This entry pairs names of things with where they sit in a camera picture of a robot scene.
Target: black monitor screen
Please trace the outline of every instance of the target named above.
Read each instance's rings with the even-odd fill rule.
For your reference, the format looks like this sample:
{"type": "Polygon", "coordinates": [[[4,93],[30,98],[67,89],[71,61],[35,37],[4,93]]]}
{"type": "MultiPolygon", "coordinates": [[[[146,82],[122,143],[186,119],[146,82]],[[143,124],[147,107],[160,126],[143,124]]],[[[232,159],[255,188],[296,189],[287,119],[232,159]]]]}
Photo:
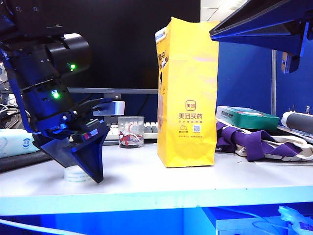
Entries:
{"type": "Polygon", "coordinates": [[[68,0],[60,8],[92,50],[92,65],[68,87],[157,89],[155,33],[171,16],[200,21],[200,0],[68,0]]]}

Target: white table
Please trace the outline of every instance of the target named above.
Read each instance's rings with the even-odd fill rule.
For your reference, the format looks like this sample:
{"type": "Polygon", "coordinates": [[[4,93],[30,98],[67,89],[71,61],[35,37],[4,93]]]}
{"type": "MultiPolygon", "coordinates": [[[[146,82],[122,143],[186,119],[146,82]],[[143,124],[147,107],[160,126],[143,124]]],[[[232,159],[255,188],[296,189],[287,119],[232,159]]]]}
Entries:
{"type": "Polygon", "coordinates": [[[313,167],[258,165],[216,153],[215,165],[165,168],[157,145],[104,147],[104,181],[66,183],[55,161],[0,175],[0,215],[110,212],[313,201],[313,167]]]}

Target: green led light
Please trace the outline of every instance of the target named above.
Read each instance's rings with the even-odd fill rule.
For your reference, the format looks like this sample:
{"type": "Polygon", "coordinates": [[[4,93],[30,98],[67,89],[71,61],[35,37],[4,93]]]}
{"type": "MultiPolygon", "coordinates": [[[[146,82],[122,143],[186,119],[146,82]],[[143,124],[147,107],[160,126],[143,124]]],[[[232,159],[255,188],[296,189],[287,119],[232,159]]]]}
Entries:
{"type": "Polygon", "coordinates": [[[53,98],[55,98],[55,99],[60,98],[60,94],[58,93],[58,91],[57,91],[57,90],[53,90],[53,91],[51,91],[51,94],[52,94],[53,98]]]}
{"type": "Polygon", "coordinates": [[[74,69],[76,69],[76,64],[71,64],[70,65],[70,70],[73,71],[74,69]]]}

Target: clear plastic cup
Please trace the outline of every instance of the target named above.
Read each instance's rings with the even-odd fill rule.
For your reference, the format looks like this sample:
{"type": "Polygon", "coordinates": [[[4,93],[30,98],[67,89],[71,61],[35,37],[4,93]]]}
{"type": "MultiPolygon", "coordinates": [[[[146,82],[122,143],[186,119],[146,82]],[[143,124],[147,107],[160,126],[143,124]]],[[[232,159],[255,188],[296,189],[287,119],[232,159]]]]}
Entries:
{"type": "Polygon", "coordinates": [[[119,146],[136,148],[143,146],[144,117],[118,117],[119,146]]]}

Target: purple strap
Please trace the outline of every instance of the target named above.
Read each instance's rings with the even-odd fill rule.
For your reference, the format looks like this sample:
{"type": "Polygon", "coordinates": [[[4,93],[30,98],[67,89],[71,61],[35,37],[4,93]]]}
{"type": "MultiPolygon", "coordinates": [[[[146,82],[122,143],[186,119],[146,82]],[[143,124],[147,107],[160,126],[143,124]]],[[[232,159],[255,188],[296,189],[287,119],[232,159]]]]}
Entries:
{"type": "Polygon", "coordinates": [[[294,157],[302,151],[301,148],[292,143],[284,143],[276,148],[270,146],[263,140],[275,142],[266,131],[257,131],[251,134],[241,132],[240,129],[227,126],[221,122],[217,127],[217,147],[223,152],[235,152],[236,144],[246,147],[247,160],[256,161],[264,158],[264,154],[272,154],[283,157],[294,157]]]}

